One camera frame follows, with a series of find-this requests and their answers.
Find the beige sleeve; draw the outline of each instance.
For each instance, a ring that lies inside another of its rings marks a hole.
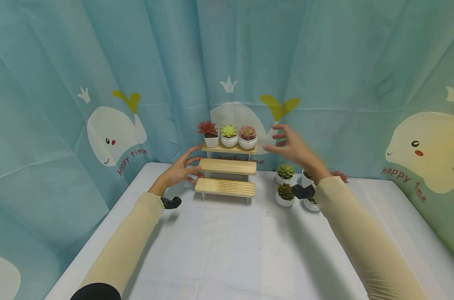
[[[397,247],[340,177],[322,179],[316,187],[315,201],[360,277],[369,299],[426,299]]]
[[[99,282],[112,285],[122,295],[163,211],[159,196],[143,193],[102,249],[79,289]]]

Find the plant pot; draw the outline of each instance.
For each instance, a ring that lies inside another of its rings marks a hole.
[[[225,147],[233,147],[237,145],[238,142],[238,135],[233,137],[224,137],[223,135],[220,136],[220,141]]]
[[[308,179],[305,174],[303,173],[303,169],[302,169],[302,187],[305,188],[311,184],[314,184],[314,181],[311,180],[311,179]]]
[[[283,206],[284,208],[289,208],[290,206],[293,205],[293,203],[295,202],[297,197],[293,197],[293,199],[291,201],[288,201],[288,200],[283,199],[277,192],[277,193],[275,193],[275,199],[277,200],[277,203],[280,204],[281,206]]]
[[[242,147],[243,149],[247,149],[247,150],[252,149],[253,147],[255,147],[256,142],[257,142],[257,138],[256,137],[253,140],[244,140],[242,137],[240,137],[240,139],[238,140],[238,143],[240,144],[240,147]]]
[[[218,130],[217,130],[217,137],[205,137],[203,136],[203,140],[205,141],[205,145],[207,148],[214,148],[218,146]]]
[[[314,204],[314,203],[311,203],[310,200],[308,199],[303,199],[303,205],[305,205],[305,207],[308,209],[308,210],[311,210],[313,212],[317,212],[319,211],[320,209],[318,208],[318,205]]]
[[[292,180],[293,180],[293,176],[290,179],[284,179],[284,178],[280,177],[280,175],[277,173],[277,176],[275,176],[275,179],[277,179],[278,184],[284,184],[284,183],[290,184],[290,182],[292,182]]]

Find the table surface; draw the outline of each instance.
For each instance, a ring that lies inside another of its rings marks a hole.
[[[137,198],[170,164],[141,170],[46,300],[68,300]],[[301,174],[294,182],[300,183]],[[321,212],[275,201],[275,173],[250,176],[256,195],[202,195],[188,182],[167,190],[182,198],[165,210],[123,299],[367,299]],[[349,187],[407,259],[429,299],[454,299],[454,258],[400,189],[387,180],[349,179]]]

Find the white whale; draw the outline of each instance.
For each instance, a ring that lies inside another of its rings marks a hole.
[[[94,110],[87,121],[87,135],[97,159],[105,166],[117,164],[119,158],[133,145],[147,140],[139,117],[135,124],[120,110],[101,106]]]
[[[0,257],[0,300],[12,300],[21,283],[19,270],[12,263]]]
[[[270,108],[275,122],[272,126],[278,124],[280,119],[293,110],[297,104],[300,103],[300,99],[290,99],[286,101],[283,105],[280,105],[277,100],[270,95],[262,95],[260,100],[267,104]],[[210,111],[211,122],[217,124],[221,127],[223,125],[230,125],[237,127],[239,130],[243,126],[252,126],[255,128],[257,134],[257,154],[265,154],[265,151],[262,146],[267,144],[275,144],[275,140],[272,136],[276,135],[278,130],[272,129],[268,132],[265,132],[265,128],[256,116],[256,114],[246,105],[239,102],[229,102],[221,104]]]
[[[387,161],[406,167],[435,193],[454,189],[454,116],[420,112],[407,117],[393,132]]]

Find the wooden step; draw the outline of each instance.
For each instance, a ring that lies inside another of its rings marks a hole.
[[[202,158],[198,165],[202,168],[202,171],[206,172],[240,175],[256,174],[255,161]]]
[[[205,142],[202,143],[202,151],[206,151],[206,152],[221,152],[221,153],[237,153],[237,154],[250,154],[250,155],[255,155],[256,154],[256,146],[253,147],[252,149],[250,150],[246,150],[246,149],[243,149],[242,147],[240,147],[239,144],[233,146],[233,147],[225,147],[221,142],[218,143],[218,146],[217,147],[213,147],[213,148],[208,148],[206,145],[205,145]]]
[[[255,183],[199,178],[195,185],[195,192],[253,198],[255,196]]]

